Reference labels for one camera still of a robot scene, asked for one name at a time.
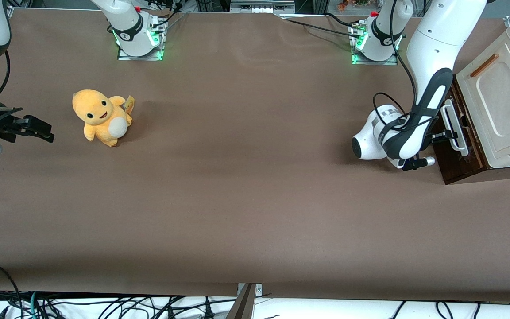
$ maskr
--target power cord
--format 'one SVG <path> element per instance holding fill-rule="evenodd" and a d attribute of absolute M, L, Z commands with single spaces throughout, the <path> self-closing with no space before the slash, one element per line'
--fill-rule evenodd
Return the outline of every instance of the power cord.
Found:
<path fill-rule="evenodd" d="M 443 304 L 444 307 L 446 307 L 446 310 L 448 311 L 448 315 L 450 315 L 450 317 L 445 317 L 441 312 L 440 312 L 440 304 Z M 437 301 L 436 303 L 436 311 L 438 312 L 438 315 L 440 315 L 440 317 L 442 317 L 442 319 L 454 319 L 454 316 L 452 315 L 452 311 L 450 310 L 450 307 L 448 307 L 448 304 L 443 302 L 443 301 Z"/>
<path fill-rule="evenodd" d="M 446 311 L 448 311 L 449 318 L 446 317 L 441 311 L 440 311 L 440 304 L 443 304 L 444 307 L 446 307 Z M 475 312 L 473 313 L 473 319 L 477 319 L 477 315 L 479 315 L 479 310 L 481 309 L 481 303 L 477 303 L 477 307 L 475 308 Z M 436 311 L 438 312 L 438 315 L 442 317 L 442 319 L 454 319 L 454 316 L 452 315 L 452 311 L 450 310 L 450 307 L 448 307 L 448 304 L 443 301 L 437 301 L 436 302 Z"/>
<path fill-rule="evenodd" d="M 0 272 L 2 272 L 7 277 L 7 279 L 11 283 L 11 285 L 13 285 L 13 289 L 15 290 L 15 294 L 17 295 L 17 299 L 19 301 L 19 304 L 21 305 L 22 299 L 21 299 L 21 295 L 19 294 L 19 289 L 17 288 L 17 284 L 15 283 L 15 281 L 13 280 L 11 275 L 1 266 L 0 266 Z M 24 319 L 24 317 L 23 317 L 23 307 L 21 307 L 21 319 Z"/>
<path fill-rule="evenodd" d="M 406 300 L 403 301 L 398 307 L 397 307 L 397 310 L 395 311 L 393 317 L 390 317 L 389 319 L 397 319 L 397 316 L 398 316 L 398 313 L 401 311 L 401 308 L 403 307 L 403 305 L 405 305 L 406 303 Z"/>
<path fill-rule="evenodd" d="M 205 319 L 214 319 L 215 313 L 212 311 L 212 307 L 210 306 L 210 300 L 206 297 L 206 314 L 204 315 Z"/>
<path fill-rule="evenodd" d="M 324 15 L 331 16 L 334 20 L 336 20 L 337 23 L 342 24 L 342 26 L 347 26 L 347 27 L 350 27 L 350 26 L 352 26 L 352 24 L 359 22 L 359 20 L 356 20 L 354 22 L 344 22 L 344 21 L 340 20 L 337 16 L 334 16 L 333 14 L 331 14 L 330 12 L 326 12 L 326 13 L 324 13 Z"/>
<path fill-rule="evenodd" d="M 334 34 L 341 34 L 341 35 L 345 35 L 345 36 L 350 36 L 352 38 L 359 38 L 359 35 L 355 35 L 355 34 L 349 34 L 349 33 L 346 33 L 346 32 L 330 30 L 330 29 L 326 29 L 326 28 L 322 28 L 322 27 L 318 27 L 318 26 L 313 26 L 311 24 L 307 24 L 307 23 L 304 23 L 304 22 L 298 22 L 298 21 L 288 20 L 288 19 L 286 19 L 286 20 L 288 22 L 292 22 L 292 23 L 295 23 L 295 24 L 300 24 L 301 26 L 305 26 L 305 27 L 310 27 L 310 28 L 314 28 L 314 29 L 318 29 L 318 30 L 324 30 L 324 31 L 331 32 L 331 33 L 334 33 Z"/>
<path fill-rule="evenodd" d="M 7 63 L 7 70 L 5 71 L 4 82 L 0 86 L 0 94 L 4 91 L 7 82 L 9 81 L 9 74 L 11 72 L 11 60 L 9 59 L 9 52 L 5 50 L 5 61 Z"/>

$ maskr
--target yellow plush toy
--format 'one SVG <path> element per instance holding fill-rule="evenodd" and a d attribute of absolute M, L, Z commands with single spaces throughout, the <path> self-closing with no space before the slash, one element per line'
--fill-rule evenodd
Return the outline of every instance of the yellow plush toy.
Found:
<path fill-rule="evenodd" d="M 97 136 L 108 147 L 117 145 L 117 139 L 125 135 L 133 119 L 135 100 L 129 96 L 109 99 L 93 89 L 83 89 L 74 94 L 72 106 L 76 115 L 85 122 L 84 136 L 93 141 Z"/>

